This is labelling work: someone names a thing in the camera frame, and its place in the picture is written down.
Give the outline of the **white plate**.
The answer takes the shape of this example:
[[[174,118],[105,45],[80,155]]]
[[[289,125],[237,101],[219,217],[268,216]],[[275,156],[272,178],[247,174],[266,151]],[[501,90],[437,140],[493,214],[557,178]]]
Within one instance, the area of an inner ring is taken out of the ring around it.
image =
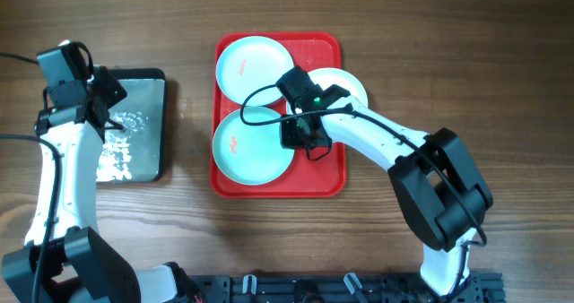
[[[355,97],[363,106],[367,107],[369,105],[368,94],[362,83],[354,75],[345,70],[334,67],[323,67],[308,72],[308,75],[310,80],[323,91],[332,85],[337,85],[350,92],[350,95]],[[320,99],[310,101],[307,106],[297,106],[293,102],[287,101],[287,115],[293,114],[292,107],[296,109],[297,114],[304,110],[327,108],[327,106],[322,104]]]

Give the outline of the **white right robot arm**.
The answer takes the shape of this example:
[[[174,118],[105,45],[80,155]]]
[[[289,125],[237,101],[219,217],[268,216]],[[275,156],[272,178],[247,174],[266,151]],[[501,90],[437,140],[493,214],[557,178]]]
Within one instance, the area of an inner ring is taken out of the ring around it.
[[[303,143],[343,143],[387,172],[404,220],[423,243],[422,279],[441,298],[454,298],[470,274],[469,247],[487,243],[481,225],[493,205],[461,139],[447,128],[428,134],[401,126],[337,85],[278,89],[293,113],[287,124]]]

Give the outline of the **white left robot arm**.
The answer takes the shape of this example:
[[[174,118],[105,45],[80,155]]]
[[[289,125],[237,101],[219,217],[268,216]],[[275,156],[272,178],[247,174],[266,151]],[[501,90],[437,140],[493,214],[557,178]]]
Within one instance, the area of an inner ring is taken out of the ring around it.
[[[96,179],[109,109],[124,86],[153,84],[157,68],[98,67],[92,74],[45,71],[53,107],[39,112],[42,152],[39,200],[22,249],[5,255],[4,281],[20,302],[197,302],[202,293],[174,262],[137,272],[98,232]]]

